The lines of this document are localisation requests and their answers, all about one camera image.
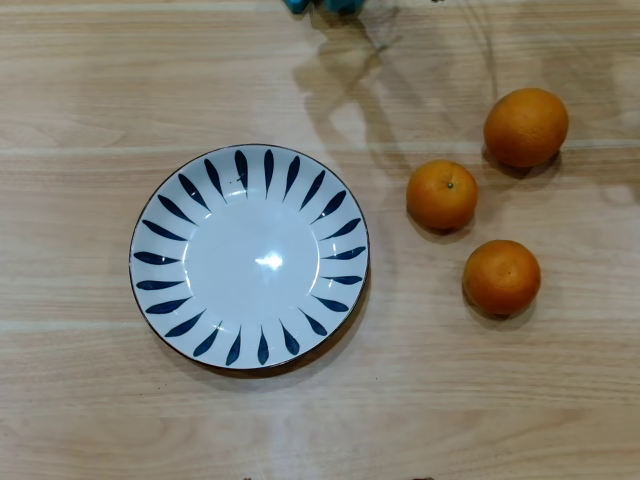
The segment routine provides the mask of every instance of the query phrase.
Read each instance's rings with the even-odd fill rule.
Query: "wooden table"
[[[640,478],[640,4],[370,0],[358,20],[280,0],[0,5],[0,478]],[[560,161],[483,160],[522,86],[572,114]],[[301,363],[222,375],[147,327],[128,247],[187,160],[264,142],[358,197],[372,274],[348,328]],[[439,236],[408,176],[475,175],[475,221]],[[543,268],[508,322],[463,301],[494,238]]]

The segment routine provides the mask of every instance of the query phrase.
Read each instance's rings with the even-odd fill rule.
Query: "plate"
[[[129,260],[151,328],[232,369],[317,347],[353,311],[368,267],[366,222],[346,185],[269,145],[216,150],[171,175],[140,215]]]

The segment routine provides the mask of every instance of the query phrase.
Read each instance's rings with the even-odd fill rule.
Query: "plate rim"
[[[136,230],[138,229],[138,225],[140,225],[140,221],[142,220],[142,216],[144,215],[144,212],[147,210],[147,207],[149,206],[149,203],[151,203],[151,201],[153,200],[153,198],[156,196],[156,194],[158,193],[158,191],[164,186],[165,183],[167,183],[171,178],[173,178],[173,176],[178,173],[180,170],[182,170],[183,168],[185,168],[187,165],[195,162],[196,160],[206,156],[206,155],[210,155],[212,153],[216,153],[219,152],[221,150],[227,150],[227,149],[232,149],[232,148],[236,148],[239,149],[240,147],[267,147],[267,148],[279,148],[281,150],[287,150],[289,152],[293,152],[296,153],[298,155],[303,155],[311,160],[313,160],[314,162],[316,162],[318,165],[320,165],[322,168],[326,168],[329,172],[331,172],[333,174],[334,177],[336,177],[340,183],[342,183],[344,185],[344,187],[347,189],[347,191],[349,192],[349,195],[351,195],[351,198],[353,199],[354,203],[356,204],[356,207],[358,208],[358,211],[360,212],[360,216],[362,217],[362,223],[364,225],[364,231],[367,237],[367,264],[366,264],[366,268],[364,271],[364,277],[362,279],[362,286],[360,288],[360,291],[358,292],[358,295],[356,296],[355,301],[353,302],[353,305],[351,306],[351,308],[349,309],[349,312],[345,315],[345,317],[342,319],[342,321],[338,324],[338,326],[336,326],[335,329],[333,329],[333,331],[331,333],[329,333],[326,337],[324,337],[323,340],[321,340],[320,342],[318,342],[316,345],[314,345],[313,347],[311,347],[309,350],[307,350],[306,352],[300,354],[300,355],[296,355],[295,357],[289,358],[287,360],[283,360],[282,362],[279,363],[274,363],[272,365],[267,365],[267,366],[259,366],[259,367],[248,367],[248,368],[238,368],[238,367],[227,367],[227,366],[220,366],[220,365],[212,365],[211,363],[207,363],[207,362],[203,362],[202,360],[198,360],[196,358],[191,358],[190,356],[188,356],[187,354],[181,352],[180,350],[178,350],[178,348],[174,347],[173,345],[171,345],[161,334],[160,332],[158,332],[154,326],[151,324],[151,322],[149,321],[149,319],[147,318],[147,316],[144,314],[144,310],[142,309],[142,307],[140,306],[140,302],[138,301],[138,297],[136,295],[136,291],[134,289],[133,286],[133,274],[131,273],[132,270],[132,265],[131,265],[131,257],[133,256],[133,240],[135,238],[136,235]],[[349,188],[349,186],[344,182],[344,180],[342,180],[342,178],[337,175],[331,168],[327,167],[324,163],[320,162],[319,160],[315,159],[314,157],[307,155],[306,153],[300,152],[298,150],[294,150],[293,148],[288,148],[288,147],[282,147],[280,145],[272,145],[272,144],[268,144],[268,143],[241,143],[241,144],[236,144],[236,145],[227,145],[225,147],[220,147],[220,148],[216,148],[214,150],[211,150],[209,152],[203,153],[198,155],[195,158],[192,158],[191,160],[187,161],[186,163],[184,163],[183,165],[179,166],[177,169],[175,169],[173,172],[171,172],[161,183],[160,185],[158,185],[158,187],[153,191],[153,193],[151,194],[151,196],[149,197],[149,199],[145,202],[144,206],[142,207],[142,210],[140,211],[140,215],[138,215],[138,218],[136,220],[136,223],[133,227],[133,232],[131,233],[131,241],[129,242],[129,288],[131,289],[131,293],[133,295],[133,299],[136,302],[136,306],[138,307],[138,311],[140,312],[140,314],[142,315],[142,318],[144,319],[144,321],[147,323],[147,325],[149,326],[149,328],[151,329],[151,331],[158,337],[160,338],[160,340],[162,340],[162,342],[167,345],[169,348],[171,348],[173,351],[177,352],[178,354],[180,354],[181,356],[183,356],[184,358],[186,358],[187,360],[190,360],[198,365],[201,365],[203,367],[206,368],[212,368],[212,369],[220,369],[221,371],[232,371],[232,372],[251,372],[251,371],[257,371],[257,370],[267,370],[267,369],[272,369],[272,368],[276,368],[276,367],[280,367],[282,365],[286,365],[288,363],[294,362],[296,360],[299,360],[301,358],[306,357],[307,355],[309,355],[311,352],[313,352],[314,350],[316,350],[317,348],[320,347],[320,345],[324,344],[327,340],[329,340],[331,337],[333,337],[336,332],[338,330],[341,330],[342,327],[344,327],[344,324],[347,322],[347,320],[349,320],[349,318],[351,318],[351,315],[353,315],[353,313],[356,310],[356,307],[358,306],[358,304],[360,303],[360,301],[362,300],[362,294],[364,293],[365,289],[368,286],[368,281],[369,281],[369,270],[371,269],[371,241],[369,238],[369,226],[367,225],[367,219],[364,216],[364,212],[362,211],[362,207],[360,207],[360,204],[358,203],[358,199],[356,198],[356,196],[353,194],[353,192],[351,191],[351,189]]]

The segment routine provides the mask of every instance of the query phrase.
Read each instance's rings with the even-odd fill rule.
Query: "blue brushstroke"
[[[211,180],[211,184],[218,191],[224,203],[227,203],[227,199],[224,198],[224,194],[222,193],[222,185],[220,185],[220,175],[218,175],[218,170],[213,166],[213,163],[209,161],[209,159],[205,159],[204,166],[207,169],[207,175],[209,176],[209,180]]]
[[[176,311],[180,306],[189,300],[189,298],[183,298],[182,300],[171,300],[170,302],[158,303],[145,310],[147,313],[154,313],[156,315],[164,315]]]
[[[220,325],[222,325],[222,322],[218,324],[218,326],[215,328],[213,333],[209,335],[204,340],[204,342],[202,342],[200,345],[196,347],[196,349],[193,351],[194,357],[199,357],[203,353],[206,353],[209,351],[209,349],[211,348],[211,345],[213,345],[213,342],[216,340],[216,337],[218,336],[218,332],[220,331]]]
[[[320,322],[304,313],[301,308],[298,308],[298,310],[307,317],[307,321],[309,322],[309,325],[311,325],[311,330],[313,330],[317,335],[322,335],[323,337],[327,336],[327,330],[320,324]]]
[[[181,323],[180,325],[178,325],[177,327],[172,328],[171,330],[169,330],[169,333],[167,333],[165,335],[166,338],[171,338],[171,337],[179,337],[181,335],[184,335],[185,333],[187,333],[189,330],[191,330],[196,323],[198,323],[198,320],[200,320],[200,317],[202,316],[202,314],[205,312],[205,310],[203,310],[202,312],[200,312],[198,315],[196,315],[195,317],[187,320],[184,323]]]
[[[184,214],[184,212],[182,210],[180,210],[180,207],[178,207],[175,203],[173,203],[173,201],[171,201],[167,197],[163,197],[162,195],[158,195],[158,200],[160,200],[160,203],[162,203],[164,208],[169,210],[169,212],[173,213],[176,217],[181,218],[182,220],[186,220],[187,222],[194,224],[196,227],[198,226],[196,224],[196,222],[191,220],[189,217],[187,217]]]
[[[293,335],[291,335],[289,331],[284,328],[282,320],[280,320],[280,325],[282,326],[282,333],[284,335],[284,345],[287,347],[287,350],[289,350],[289,353],[291,355],[297,355],[300,351],[300,344],[295,338],[293,338]]]
[[[179,237],[175,233],[171,233],[166,228],[162,228],[160,225],[150,222],[149,220],[143,220],[142,223],[144,223],[147,227],[149,227],[149,230],[151,230],[156,235],[160,235],[161,237],[168,238],[169,240],[175,240],[177,242],[187,241],[186,238]]]
[[[138,282],[136,287],[140,290],[164,290],[165,288],[175,287],[181,283],[184,283],[184,280],[179,282],[157,282],[155,280],[144,280],[143,282]]]
[[[344,303],[336,302],[335,300],[327,300],[326,298],[316,297],[315,295],[312,295],[312,297],[333,312],[349,311],[349,307],[347,307]]]
[[[244,193],[249,198],[249,167],[247,165],[247,157],[240,150],[236,150],[236,168],[238,169],[238,175],[240,175],[240,182],[244,187]]]
[[[264,338],[264,332],[262,331],[262,326],[260,326],[260,343],[258,344],[258,361],[260,365],[264,365],[269,360],[269,345],[267,344],[267,339]]]
[[[284,202],[289,194],[289,190],[293,186],[293,182],[298,178],[298,172],[300,171],[300,157],[296,155],[296,158],[293,159],[291,165],[289,165],[289,171],[287,172],[287,188],[284,191],[284,197],[282,201]]]
[[[321,277],[326,280],[332,280],[337,283],[341,283],[342,285],[355,285],[362,281],[362,277]]]
[[[242,325],[240,326],[240,331],[238,332],[238,336],[236,337],[236,341],[231,345],[231,350],[229,350],[229,354],[227,355],[227,361],[225,365],[228,367],[240,356],[240,345],[241,345],[241,335],[242,335]]]
[[[273,163],[273,152],[267,150],[264,154],[264,182],[267,186],[267,193],[265,193],[264,198],[267,198],[269,195],[269,187],[271,186],[271,179],[273,178]]]
[[[361,221],[362,221],[361,218],[356,218],[354,220],[351,220],[349,223],[347,223],[344,227],[342,227],[336,233],[334,233],[333,235],[328,236],[327,238],[323,238],[322,240],[329,240],[330,238],[342,237],[343,235],[346,235],[347,233],[351,233],[356,229],[356,227],[358,226],[358,224]]]
[[[316,218],[313,222],[311,222],[311,225],[316,223],[321,218],[324,218],[328,215],[331,215],[333,212],[335,212],[340,207],[340,205],[342,205],[342,202],[344,201],[344,197],[346,196],[347,196],[347,192],[345,190],[337,193],[335,197],[329,200],[329,203],[327,203],[327,206],[324,208],[324,211],[318,216],[318,218]]]
[[[302,206],[300,207],[300,210],[302,210],[307,205],[307,203],[311,201],[311,199],[315,196],[315,194],[318,193],[318,190],[320,190],[320,186],[322,185],[322,181],[324,180],[324,174],[325,174],[325,171],[323,170],[315,178],[315,180],[311,184],[311,187],[309,187],[307,196],[304,197],[304,200],[302,201]]]
[[[358,247],[353,250],[348,250],[346,252],[337,253],[336,255],[331,255],[330,257],[323,257],[323,260],[351,260],[352,258],[356,258],[362,252],[364,252],[367,247]]]
[[[187,192],[187,194],[193,200],[195,200],[200,205],[202,205],[204,208],[209,210],[209,207],[207,207],[207,204],[205,203],[204,198],[202,198],[202,195],[200,195],[200,192],[198,191],[196,186],[193,183],[191,183],[191,180],[189,180],[187,177],[185,177],[181,173],[178,174],[178,179],[180,180],[180,183],[182,184],[182,188],[184,188],[184,191]]]
[[[163,257],[162,255],[156,255],[150,252],[136,252],[133,256],[149,265],[170,265],[180,261],[175,258]]]

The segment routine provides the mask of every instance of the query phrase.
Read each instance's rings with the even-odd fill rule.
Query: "orange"
[[[435,160],[418,168],[407,186],[407,210],[423,227],[464,226],[478,203],[478,186],[462,165]]]
[[[493,315],[527,307],[540,289],[540,266],[523,245],[509,240],[485,243],[471,254],[463,285],[469,298]]]
[[[569,114],[553,93],[516,90],[496,103],[484,124],[484,141],[496,160],[533,167],[551,159],[569,131]]]

